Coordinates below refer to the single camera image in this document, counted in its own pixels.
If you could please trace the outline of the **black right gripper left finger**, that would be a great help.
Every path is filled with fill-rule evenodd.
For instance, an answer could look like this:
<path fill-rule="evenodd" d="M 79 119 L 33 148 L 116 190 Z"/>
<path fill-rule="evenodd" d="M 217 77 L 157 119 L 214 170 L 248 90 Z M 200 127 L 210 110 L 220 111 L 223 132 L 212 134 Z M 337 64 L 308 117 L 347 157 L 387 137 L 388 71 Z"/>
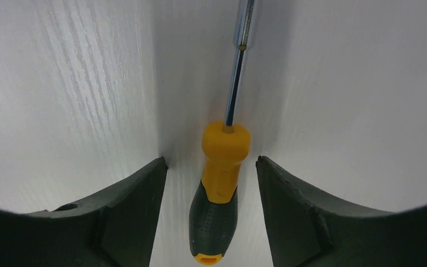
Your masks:
<path fill-rule="evenodd" d="M 56 210 L 0 210 L 0 266 L 149 266 L 167 176 L 160 157 Z"/>

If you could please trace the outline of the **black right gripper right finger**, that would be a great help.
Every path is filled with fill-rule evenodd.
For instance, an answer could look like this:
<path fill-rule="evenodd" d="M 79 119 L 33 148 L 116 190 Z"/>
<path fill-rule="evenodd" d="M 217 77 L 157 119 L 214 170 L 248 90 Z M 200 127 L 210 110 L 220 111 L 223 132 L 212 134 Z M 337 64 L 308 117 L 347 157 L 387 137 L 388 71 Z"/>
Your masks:
<path fill-rule="evenodd" d="M 427 266 L 427 205 L 400 212 L 361 206 L 256 161 L 274 266 Z"/>

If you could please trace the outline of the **yellow and black screwdriver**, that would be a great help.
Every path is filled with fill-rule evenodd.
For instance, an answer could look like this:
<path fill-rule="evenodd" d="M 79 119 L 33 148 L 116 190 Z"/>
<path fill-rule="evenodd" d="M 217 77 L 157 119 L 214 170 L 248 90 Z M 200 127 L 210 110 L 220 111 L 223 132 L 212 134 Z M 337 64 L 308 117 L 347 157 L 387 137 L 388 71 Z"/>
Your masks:
<path fill-rule="evenodd" d="M 241 163 L 250 150 L 247 129 L 234 123 L 246 51 L 250 47 L 256 1 L 240 1 L 234 34 L 236 49 L 229 97 L 223 121 L 208 124 L 201 147 L 205 165 L 189 212 L 189 241 L 193 258 L 204 266 L 219 263 L 234 236 L 238 217 L 237 186 Z"/>

